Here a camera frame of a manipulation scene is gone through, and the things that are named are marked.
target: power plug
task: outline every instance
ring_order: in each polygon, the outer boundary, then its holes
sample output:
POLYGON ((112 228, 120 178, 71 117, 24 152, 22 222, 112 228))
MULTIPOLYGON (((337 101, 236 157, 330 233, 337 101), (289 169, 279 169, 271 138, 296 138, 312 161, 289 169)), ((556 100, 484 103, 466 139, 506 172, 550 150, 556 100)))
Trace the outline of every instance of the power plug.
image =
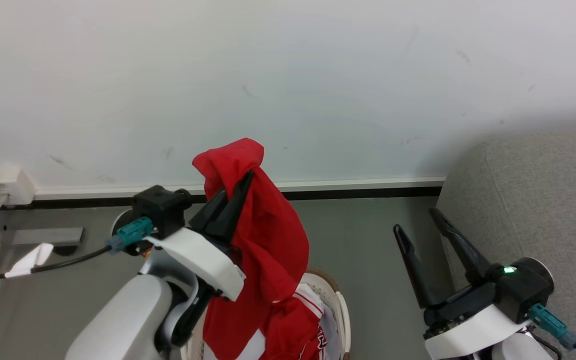
POLYGON ((1 205, 27 205, 35 198, 35 185, 19 166, 0 165, 1 205))

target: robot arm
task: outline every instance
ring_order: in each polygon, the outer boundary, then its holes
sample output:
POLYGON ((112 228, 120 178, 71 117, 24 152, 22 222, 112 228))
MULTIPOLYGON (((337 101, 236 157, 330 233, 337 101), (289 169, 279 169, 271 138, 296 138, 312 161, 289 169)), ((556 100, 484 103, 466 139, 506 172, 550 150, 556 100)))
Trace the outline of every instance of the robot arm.
POLYGON ((150 252, 139 275, 92 319, 73 342, 66 360, 174 360, 214 296, 235 301, 245 275, 231 246, 253 172, 235 187, 230 200, 222 189, 188 221, 190 194, 163 187, 135 195, 131 210, 115 228, 143 217, 156 229, 126 247, 150 252))
POLYGON ((531 334, 534 326, 554 335, 567 350, 576 349, 576 335, 546 309, 554 281, 544 264, 531 257, 510 266, 492 264, 438 209, 430 209, 430 216, 457 253, 470 284, 450 296, 439 294, 412 242, 395 225, 414 294, 425 309, 428 330, 423 338, 431 358, 550 360, 531 334))

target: white tape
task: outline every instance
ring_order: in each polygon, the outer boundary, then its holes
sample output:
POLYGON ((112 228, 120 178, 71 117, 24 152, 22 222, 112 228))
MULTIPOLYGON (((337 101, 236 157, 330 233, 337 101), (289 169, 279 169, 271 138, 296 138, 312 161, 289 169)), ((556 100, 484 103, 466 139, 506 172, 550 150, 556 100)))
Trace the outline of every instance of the white tape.
POLYGON ((6 278, 15 278, 17 276, 30 275, 30 269, 11 270, 4 274, 6 278))

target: gray couch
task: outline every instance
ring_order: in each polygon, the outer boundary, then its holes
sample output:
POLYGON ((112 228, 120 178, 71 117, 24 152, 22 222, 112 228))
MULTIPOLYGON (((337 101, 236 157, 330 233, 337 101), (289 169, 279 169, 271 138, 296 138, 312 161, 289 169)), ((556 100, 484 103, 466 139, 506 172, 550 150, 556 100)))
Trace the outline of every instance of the gray couch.
MULTIPOLYGON (((438 207, 491 262, 530 256, 546 264, 555 280, 548 307, 576 333, 576 130, 492 139, 473 148, 448 175, 438 207)), ((464 268, 447 245, 461 289, 464 268)), ((563 353, 576 359, 576 351, 563 353)))

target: white cord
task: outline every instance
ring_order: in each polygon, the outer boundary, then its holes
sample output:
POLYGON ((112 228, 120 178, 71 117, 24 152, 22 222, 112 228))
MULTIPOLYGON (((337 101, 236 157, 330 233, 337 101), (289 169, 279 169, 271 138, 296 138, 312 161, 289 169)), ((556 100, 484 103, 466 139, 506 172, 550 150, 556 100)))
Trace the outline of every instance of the white cord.
POLYGON ((0 209, 4 206, 4 204, 6 204, 6 202, 10 199, 10 194, 9 193, 5 193, 2 194, 1 198, 0 198, 0 209))

